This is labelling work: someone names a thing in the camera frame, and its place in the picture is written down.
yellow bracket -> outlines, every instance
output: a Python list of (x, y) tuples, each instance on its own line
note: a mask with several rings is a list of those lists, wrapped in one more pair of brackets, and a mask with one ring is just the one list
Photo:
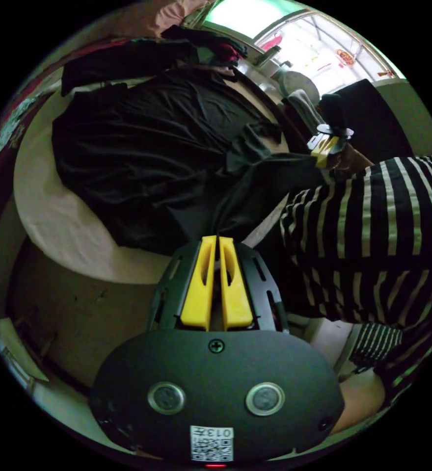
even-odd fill
[(337, 144), (339, 138), (337, 136), (330, 136), (323, 134), (317, 146), (311, 151), (311, 156), (317, 159), (317, 168), (327, 167), (327, 158), (332, 148)]
[(206, 332), (210, 329), (216, 242), (216, 235), (201, 239), (198, 259), (180, 316), (180, 320), (184, 325), (204, 328)]
[(233, 239), (219, 238), (219, 256), (224, 330), (249, 327), (252, 324), (253, 315)]

gray cloth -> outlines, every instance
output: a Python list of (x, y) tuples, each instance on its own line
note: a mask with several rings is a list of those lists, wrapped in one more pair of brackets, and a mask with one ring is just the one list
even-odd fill
[(315, 135), (319, 124), (324, 124), (321, 115), (316, 111), (304, 90), (296, 90), (288, 98), (288, 102), (298, 112), (299, 117), (305, 122), (309, 131)]

hand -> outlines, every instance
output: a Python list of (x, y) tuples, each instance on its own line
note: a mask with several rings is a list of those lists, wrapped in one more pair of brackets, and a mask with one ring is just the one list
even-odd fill
[(329, 435), (354, 427), (374, 416), (381, 409), (385, 390), (373, 370), (356, 374), (340, 384), (345, 408)]
[(349, 170), (353, 175), (365, 170), (367, 167), (372, 167), (373, 165), (374, 164), (357, 149), (354, 149), (350, 144), (347, 144), (345, 149), (337, 156), (333, 164), (329, 166), (329, 170), (332, 168), (336, 168), (337, 170)]

black and white striped clothing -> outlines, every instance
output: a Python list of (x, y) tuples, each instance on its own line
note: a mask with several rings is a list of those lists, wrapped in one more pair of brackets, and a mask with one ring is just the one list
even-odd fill
[(432, 157), (394, 158), (304, 190), (280, 227), (313, 312), (401, 329), (374, 370), (383, 407), (393, 404), (432, 352)]

sign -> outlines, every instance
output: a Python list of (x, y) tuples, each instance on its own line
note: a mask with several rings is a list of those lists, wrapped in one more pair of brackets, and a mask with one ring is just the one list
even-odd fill
[(348, 66), (352, 66), (355, 63), (355, 59), (353, 56), (348, 53), (347, 51), (344, 51), (342, 49), (336, 49), (335, 50), (335, 55), (339, 58), (339, 60), (344, 64)]
[(191, 459), (194, 461), (233, 461), (232, 427), (190, 427)]

